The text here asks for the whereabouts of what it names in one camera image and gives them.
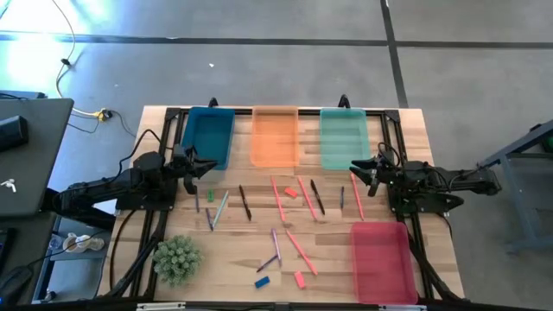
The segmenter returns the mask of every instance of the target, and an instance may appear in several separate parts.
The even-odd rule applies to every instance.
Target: teal bin
[[[194,146],[198,157],[217,161],[214,169],[223,170],[228,166],[233,131],[233,109],[193,107],[188,114],[182,146]]]
[[[322,109],[320,127],[321,164],[325,169],[349,169],[352,160],[369,158],[364,110]]]

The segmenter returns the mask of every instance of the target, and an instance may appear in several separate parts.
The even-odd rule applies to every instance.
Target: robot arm
[[[393,189],[401,202],[401,213],[447,213],[464,200],[450,194],[453,191],[472,191],[494,195],[501,186],[495,173],[488,168],[446,170],[427,162],[409,161],[402,167],[394,163],[394,153],[380,150],[370,160],[352,161],[350,170],[369,186],[374,196],[380,183]]]
[[[182,178],[189,194],[196,193],[193,178],[200,178],[217,165],[200,159],[194,147],[175,145],[173,161],[163,164],[155,151],[140,155],[132,165],[116,176],[71,185],[59,194],[54,210],[65,217],[110,230],[113,216],[93,208],[94,204],[117,199],[118,210],[168,211],[173,207],[177,180]]]

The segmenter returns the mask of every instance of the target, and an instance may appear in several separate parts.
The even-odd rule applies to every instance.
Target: small block
[[[207,202],[213,202],[215,200],[215,194],[213,192],[213,189],[209,189],[207,191]]]
[[[295,199],[296,196],[297,196],[297,192],[294,191],[294,190],[293,190],[292,188],[290,188],[290,187],[287,187],[286,189],[284,189],[284,192],[285,192],[287,195],[289,195],[289,196],[291,196],[292,198],[294,198],[294,199]]]
[[[296,271],[296,273],[294,273],[294,277],[296,278],[297,286],[300,289],[304,289],[305,288],[305,282],[303,281],[302,272],[301,271]]]
[[[270,282],[270,280],[269,280],[268,276],[262,278],[261,280],[256,282],[256,289],[259,289],[259,288],[269,284],[269,282]]]

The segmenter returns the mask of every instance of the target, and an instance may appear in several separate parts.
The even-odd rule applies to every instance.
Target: succulent plant
[[[153,259],[162,282],[175,287],[196,273],[203,257],[190,237],[174,236],[158,245]]]

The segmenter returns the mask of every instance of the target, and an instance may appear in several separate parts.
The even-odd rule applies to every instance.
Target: blue eraser
[[[261,280],[256,282],[256,289],[259,289],[259,288],[269,284],[269,282],[270,282],[270,280],[269,280],[268,276],[262,278]]]

